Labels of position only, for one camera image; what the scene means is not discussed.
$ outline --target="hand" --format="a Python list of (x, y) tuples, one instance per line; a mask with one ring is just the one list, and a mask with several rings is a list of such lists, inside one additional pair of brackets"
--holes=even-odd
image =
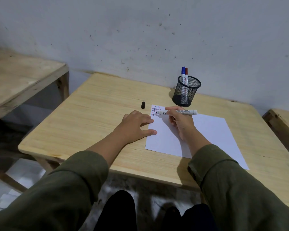
[(169, 122), (175, 126), (179, 132), (179, 136), (182, 140), (187, 141), (188, 138), (192, 137), (196, 131), (194, 121), (191, 115), (183, 115), (176, 112), (176, 110), (184, 110), (179, 106), (166, 107), (169, 110), (167, 114), (169, 115)]
[(122, 122), (114, 129), (114, 133), (123, 138), (126, 143), (132, 143), (150, 135), (156, 135), (156, 130), (141, 130), (142, 124), (154, 122), (151, 116), (142, 114), (134, 110), (130, 114), (125, 114)]

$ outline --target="black mesh pen holder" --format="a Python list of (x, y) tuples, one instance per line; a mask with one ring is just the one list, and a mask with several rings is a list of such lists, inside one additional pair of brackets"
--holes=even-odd
[(181, 107), (190, 106), (199, 87), (201, 87), (201, 82), (192, 76), (188, 76), (188, 86), (182, 83), (182, 76), (178, 77), (178, 84), (172, 101)]

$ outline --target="wooden desk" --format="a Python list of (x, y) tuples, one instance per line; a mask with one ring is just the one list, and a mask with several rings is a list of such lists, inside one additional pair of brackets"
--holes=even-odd
[[(68, 71), (68, 66), (61, 62), (0, 50), (0, 118), (54, 81), (57, 82), (62, 99), (66, 99), (69, 96)], [(45, 159), (36, 159), (42, 165), (51, 165)], [(26, 190), (1, 168), (0, 180), (20, 192)]]
[[(150, 114), (151, 104), (173, 106), (169, 93), (167, 87), (95, 73), (20, 143), (19, 150), (65, 160), (108, 135), (124, 114)], [(251, 105), (196, 94), (189, 108), (225, 118), (248, 172), (289, 206), (289, 153)], [(111, 170), (198, 189), (187, 172), (189, 159), (146, 150), (145, 143), (146, 138), (127, 145)]]
[(263, 119), (289, 151), (289, 111), (270, 109)]

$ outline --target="sleeve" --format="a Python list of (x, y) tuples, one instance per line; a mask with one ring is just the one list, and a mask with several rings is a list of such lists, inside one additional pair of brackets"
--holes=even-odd
[(289, 207), (216, 145), (202, 147), (188, 170), (222, 230), (289, 230)]
[(0, 230), (78, 230), (107, 175), (101, 155), (92, 151), (72, 155), (0, 211)]

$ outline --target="white sheet of paper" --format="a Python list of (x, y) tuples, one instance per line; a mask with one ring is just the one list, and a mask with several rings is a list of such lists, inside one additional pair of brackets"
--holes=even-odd
[[(169, 116), (155, 114), (158, 110), (165, 110), (165, 107), (152, 105), (151, 117), (154, 122), (149, 124), (149, 129), (156, 130), (157, 135), (147, 137), (145, 148), (151, 151), (191, 158), (192, 155), (188, 145), (180, 139), (177, 130), (170, 124)], [(193, 115), (193, 120), (195, 127), (208, 141), (220, 147), (236, 160), (242, 168), (249, 169), (224, 118), (197, 114)]]

